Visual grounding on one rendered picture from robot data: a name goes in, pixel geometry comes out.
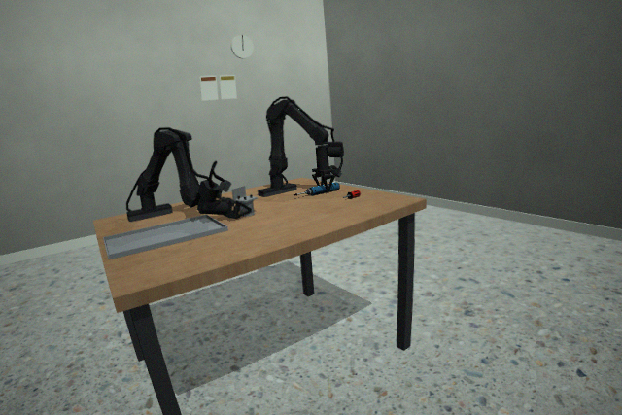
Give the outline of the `blue electric screwdriver barrel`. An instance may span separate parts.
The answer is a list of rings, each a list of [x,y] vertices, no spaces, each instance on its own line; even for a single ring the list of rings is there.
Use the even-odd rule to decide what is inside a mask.
[[[335,191],[335,190],[339,190],[340,189],[340,185],[338,183],[332,183],[330,190],[326,190],[325,185],[321,185],[321,186],[317,186],[317,187],[312,187],[309,188],[305,194],[308,195],[317,195],[317,194],[321,194],[321,193],[326,193],[326,192],[331,192],[331,191]]]

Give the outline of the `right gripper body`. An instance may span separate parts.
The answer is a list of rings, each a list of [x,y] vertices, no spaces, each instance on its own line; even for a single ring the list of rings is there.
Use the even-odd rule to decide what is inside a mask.
[[[220,183],[220,189],[217,195],[217,198],[220,199],[216,199],[215,201],[215,211],[214,211],[214,215],[224,215],[228,218],[233,218],[236,219],[236,213],[237,213],[237,207],[234,206],[234,200],[230,199],[230,198],[225,198],[225,197],[221,197],[222,196],[222,191],[225,187],[225,183],[221,182]],[[233,213],[232,213],[232,207],[233,207]]]

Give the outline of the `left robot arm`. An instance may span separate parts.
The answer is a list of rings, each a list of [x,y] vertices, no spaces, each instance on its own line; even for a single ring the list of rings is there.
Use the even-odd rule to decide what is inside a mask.
[[[288,167],[288,159],[284,149],[284,120],[286,113],[296,121],[315,141],[316,158],[343,157],[344,149],[342,142],[327,143],[328,132],[314,123],[293,102],[284,99],[270,106],[266,114],[271,128],[272,154],[270,160],[270,188],[258,190],[259,193],[270,193],[278,190],[286,190],[296,187],[296,184],[283,184],[283,171]]]

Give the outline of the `grey l-shaped metal bracket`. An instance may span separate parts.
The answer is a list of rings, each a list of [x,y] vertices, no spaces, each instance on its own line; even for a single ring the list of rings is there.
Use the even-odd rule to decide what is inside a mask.
[[[240,196],[240,199],[238,199],[237,196]],[[245,203],[258,199],[257,197],[254,197],[254,196],[252,198],[250,196],[246,196],[245,186],[232,189],[232,197],[234,201],[245,202]],[[247,199],[245,200],[244,197],[247,197]]]

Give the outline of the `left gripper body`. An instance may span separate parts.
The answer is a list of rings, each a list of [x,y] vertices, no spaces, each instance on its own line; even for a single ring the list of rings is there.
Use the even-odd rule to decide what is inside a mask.
[[[332,176],[331,173],[334,172],[334,169],[337,169],[341,173],[341,171],[334,165],[328,166],[328,157],[317,158],[317,168],[312,169],[312,172],[316,172],[316,176],[327,177],[327,175]]]

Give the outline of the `dark grey cylinder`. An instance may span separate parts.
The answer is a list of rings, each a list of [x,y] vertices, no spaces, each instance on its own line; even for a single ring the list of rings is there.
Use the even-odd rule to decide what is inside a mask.
[[[248,206],[248,207],[252,208],[252,212],[251,212],[251,213],[248,213],[247,215],[244,215],[244,216],[242,216],[242,217],[253,216],[253,215],[255,214],[255,212],[254,212],[254,205],[253,205],[253,201],[254,201],[254,200],[249,201],[249,202],[247,202],[247,203],[243,203],[243,202],[241,202],[242,204],[244,204],[244,205],[246,205],[246,206]],[[243,212],[248,211],[248,209],[245,209],[245,208],[243,208],[243,207],[241,207],[241,206],[240,206],[239,211],[240,211],[240,213],[243,213]]]

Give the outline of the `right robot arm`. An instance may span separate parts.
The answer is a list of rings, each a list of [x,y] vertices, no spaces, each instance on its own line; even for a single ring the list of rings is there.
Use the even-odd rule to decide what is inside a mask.
[[[154,152],[146,171],[142,176],[140,176],[138,181],[138,189],[136,194],[140,196],[142,208],[126,212],[128,217],[172,208],[172,206],[168,203],[156,206],[153,194],[153,192],[156,192],[158,188],[158,180],[162,167],[171,152],[175,158],[179,174],[180,194],[183,202],[186,205],[189,205],[190,208],[198,205],[197,210],[200,214],[214,213],[215,201],[220,186],[214,182],[214,187],[210,188],[209,180],[201,181],[199,185],[198,180],[190,170],[190,163],[188,159],[188,155],[190,158],[189,140],[192,140],[191,135],[184,131],[177,131],[183,135],[185,141],[182,141],[181,137],[178,137],[177,133],[174,133],[171,130],[159,131],[155,134]],[[187,138],[185,134],[187,134]],[[185,142],[188,148],[188,153]]]

